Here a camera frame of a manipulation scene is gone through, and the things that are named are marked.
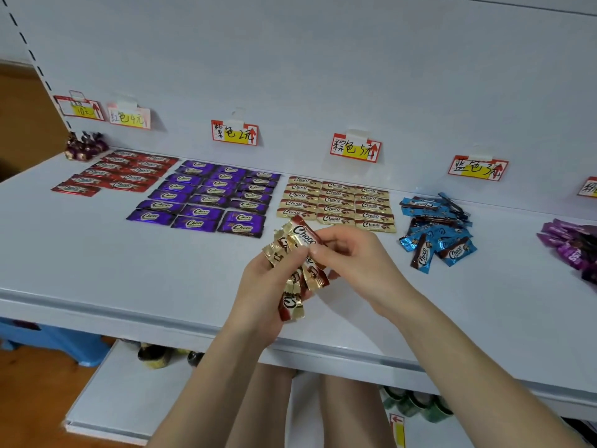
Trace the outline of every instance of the person's left hand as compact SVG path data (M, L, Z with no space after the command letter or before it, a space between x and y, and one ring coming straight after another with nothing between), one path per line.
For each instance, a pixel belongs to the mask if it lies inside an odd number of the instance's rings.
M308 251L297 248L274 268L263 253L253 258L245 267L225 327L255 336L263 348L273 343L282 330L278 305L286 280L301 266Z

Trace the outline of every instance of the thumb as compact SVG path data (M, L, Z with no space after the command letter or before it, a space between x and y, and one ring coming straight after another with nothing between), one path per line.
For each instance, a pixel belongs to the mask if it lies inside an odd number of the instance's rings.
M333 269L340 275L346 273L350 261L348 256L336 253L333 249L321 244L310 245L309 255L315 262Z
M307 247L300 247L286 255L269 273L275 281L286 282L296 269L307 258L309 250Z

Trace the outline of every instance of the lower shelf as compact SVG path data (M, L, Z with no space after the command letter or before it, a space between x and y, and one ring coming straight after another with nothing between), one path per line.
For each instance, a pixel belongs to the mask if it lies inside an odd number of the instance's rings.
M145 445L191 372L184 356L150 370L137 360L135 346L117 342L66 415L66 430ZM288 410L286 446L323 447L316 375L295 378ZM456 418L431 424L414 416L406 419L405 437L408 448L472 448Z

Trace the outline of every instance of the leg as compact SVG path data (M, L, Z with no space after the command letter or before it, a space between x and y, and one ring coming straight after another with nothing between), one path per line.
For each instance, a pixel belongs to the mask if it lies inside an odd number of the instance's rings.
M226 448L284 448L295 370L258 363Z
M396 448L377 385L321 375L325 448Z

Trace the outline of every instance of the handwritten price tag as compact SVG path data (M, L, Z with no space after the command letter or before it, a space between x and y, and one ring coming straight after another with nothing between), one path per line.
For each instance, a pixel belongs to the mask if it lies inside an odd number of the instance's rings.
M56 103L64 116L76 116L78 118L105 121L98 101L89 99L76 100L68 96L54 96L54 100L56 100Z
M108 104L108 117L111 124L139 129L151 129L151 111L141 107L120 109L117 104Z
M457 155L452 161L448 174L498 181L502 178L508 163L506 160L481 161L473 160L467 155Z
M394 442L398 448L406 448L404 440L404 418L399 415L390 414L390 424L392 425L392 433L394 434Z
M590 196L591 198L597 198L597 177L589 177L578 194L580 196Z
M367 139L359 144L348 140L345 134L334 134L330 154L376 163L381 148L381 142Z
M258 127L254 124L243 124L242 129L233 129L222 121L211 121L211 137L217 142L236 142L257 146Z

